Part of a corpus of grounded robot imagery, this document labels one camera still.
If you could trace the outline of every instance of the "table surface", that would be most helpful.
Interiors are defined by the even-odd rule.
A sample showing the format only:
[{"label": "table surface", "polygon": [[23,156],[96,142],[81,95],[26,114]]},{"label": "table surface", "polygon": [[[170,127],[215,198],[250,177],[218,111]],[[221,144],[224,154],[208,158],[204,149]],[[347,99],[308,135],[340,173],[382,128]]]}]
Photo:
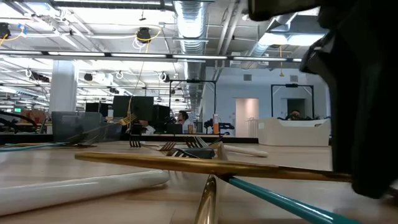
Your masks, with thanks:
[{"label": "table surface", "polygon": [[[269,147],[234,144],[267,151],[268,158],[228,153],[231,161],[277,164],[330,170],[329,147]],[[161,155],[149,148],[130,149],[128,142],[102,143],[88,149],[48,148],[0,153],[0,187],[59,180],[125,174],[148,169],[78,161],[78,151],[130,152]],[[0,217],[2,224],[15,223],[193,223],[207,175],[170,172],[164,185],[83,202],[68,203]],[[285,196],[363,223],[397,223],[398,203],[392,198],[373,200],[355,194],[348,183],[243,178]],[[225,185],[219,223],[307,223],[266,201]]]}]

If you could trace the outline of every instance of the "person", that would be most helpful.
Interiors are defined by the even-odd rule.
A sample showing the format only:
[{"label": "person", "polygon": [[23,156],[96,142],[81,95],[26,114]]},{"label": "person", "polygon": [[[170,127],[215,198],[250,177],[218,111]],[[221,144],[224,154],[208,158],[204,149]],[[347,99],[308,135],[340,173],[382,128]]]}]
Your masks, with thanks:
[{"label": "person", "polygon": [[151,125],[149,125],[148,121],[140,120],[139,123],[144,129],[142,132],[143,136],[153,135],[155,133],[155,129]]},{"label": "person", "polygon": [[289,115],[286,116],[286,120],[289,121],[296,121],[300,119],[300,111],[299,110],[292,110]]},{"label": "person", "polygon": [[189,120],[188,113],[185,111],[179,111],[178,122],[182,124],[182,133],[188,133],[188,125],[192,124]]}]

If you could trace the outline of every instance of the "wooden table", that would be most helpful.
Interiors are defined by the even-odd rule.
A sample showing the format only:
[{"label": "wooden table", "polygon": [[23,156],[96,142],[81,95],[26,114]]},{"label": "wooden table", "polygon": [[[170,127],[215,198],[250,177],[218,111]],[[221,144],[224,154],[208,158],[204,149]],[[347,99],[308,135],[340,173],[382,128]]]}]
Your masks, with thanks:
[{"label": "wooden table", "polygon": [[[231,161],[322,170],[331,168],[329,147],[236,146],[258,148],[269,152],[269,157],[228,153]],[[97,148],[89,149],[56,148],[0,153],[0,187],[147,170],[78,161],[73,158],[77,151],[160,155],[148,148],[130,149],[126,141],[102,143]],[[192,223],[206,178],[207,175],[170,172],[170,181],[165,185],[8,215],[0,217],[0,223]],[[397,204],[391,199],[373,200],[356,195],[347,183],[243,179],[363,223],[397,223],[398,220]],[[299,217],[231,185],[226,186],[220,205],[220,223],[306,223]]]}]

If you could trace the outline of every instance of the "ceiling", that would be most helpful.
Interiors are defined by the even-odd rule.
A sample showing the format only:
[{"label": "ceiling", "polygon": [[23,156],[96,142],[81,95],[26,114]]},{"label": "ceiling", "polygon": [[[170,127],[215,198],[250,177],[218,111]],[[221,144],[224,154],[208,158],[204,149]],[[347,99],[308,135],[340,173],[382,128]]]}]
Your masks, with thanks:
[{"label": "ceiling", "polygon": [[[172,2],[165,1],[166,10],[147,10],[120,8],[114,4],[90,3],[93,7],[89,8],[88,3],[83,4],[80,0],[49,1],[48,4],[37,1],[0,1],[0,22],[9,23],[11,30],[10,38],[21,34],[21,25],[24,27],[25,34],[13,41],[4,41],[0,50],[38,50],[38,51],[68,51],[68,52],[137,52],[137,53],[157,53],[157,54],[182,54],[180,41],[178,40],[177,15],[173,12]],[[157,4],[157,1],[146,1],[146,3]],[[218,48],[220,37],[222,36],[223,24],[228,15],[228,7],[235,1],[217,0],[209,1],[207,8],[206,21],[206,45],[205,54],[214,55]],[[317,24],[317,10],[300,12],[290,24],[290,30],[284,32],[284,35],[299,34],[325,34]],[[239,3],[234,5],[231,21],[237,18],[236,27],[233,30],[231,22],[227,33],[232,32],[233,36],[230,44],[225,45],[228,35],[225,37],[224,48],[226,54],[245,55],[250,51],[257,41],[262,37],[269,24],[269,21],[254,22],[243,20],[243,14],[239,10]],[[152,37],[147,46],[140,45],[135,41],[135,34],[140,27],[149,27]],[[308,46],[300,45],[282,45],[281,47],[268,47],[265,54],[270,57],[293,57],[301,58],[307,51]],[[129,86],[124,88],[125,95],[148,95],[161,97],[160,104],[168,104],[169,91],[164,89],[168,83],[160,80],[159,75],[168,74],[171,79],[185,79],[183,62],[145,62],[142,61],[106,61],[106,60],[77,60],[75,62],[80,69],[80,84],[98,85],[101,82],[84,80],[86,73],[92,74],[112,74],[113,84],[120,86]],[[1,57],[0,53],[0,79],[2,83],[28,84],[42,83],[29,79],[27,70],[37,72],[41,75],[52,76],[52,59],[42,58],[13,58]],[[269,70],[279,68],[279,62],[269,62]],[[297,63],[284,63],[284,68],[297,68]],[[173,82],[183,90],[187,89],[186,83]],[[153,89],[142,88],[135,89],[135,86],[149,86]],[[1,87],[0,86],[0,104],[18,103],[16,95],[10,88],[18,90],[25,94],[26,98],[37,95],[36,101],[41,102],[41,107],[46,107],[49,98],[50,87]],[[179,99],[173,106],[175,109],[194,108],[190,103],[191,93],[176,89],[175,96]],[[201,88],[194,88],[197,91],[196,96],[200,97]],[[12,96],[15,99],[5,100],[5,96]],[[83,108],[85,101],[109,101],[113,93],[106,88],[80,88],[78,90],[78,107]]]}]

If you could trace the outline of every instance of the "white column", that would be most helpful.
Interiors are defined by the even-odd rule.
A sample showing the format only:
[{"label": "white column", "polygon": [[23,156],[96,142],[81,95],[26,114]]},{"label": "white column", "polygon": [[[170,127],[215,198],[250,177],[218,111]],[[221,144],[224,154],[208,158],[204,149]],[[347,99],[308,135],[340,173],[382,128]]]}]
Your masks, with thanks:
[{"label": "white column", "polygon": [[75,111],[79,69],[73,61],[54,60],[50,91],[50,108],[53,111]]}]

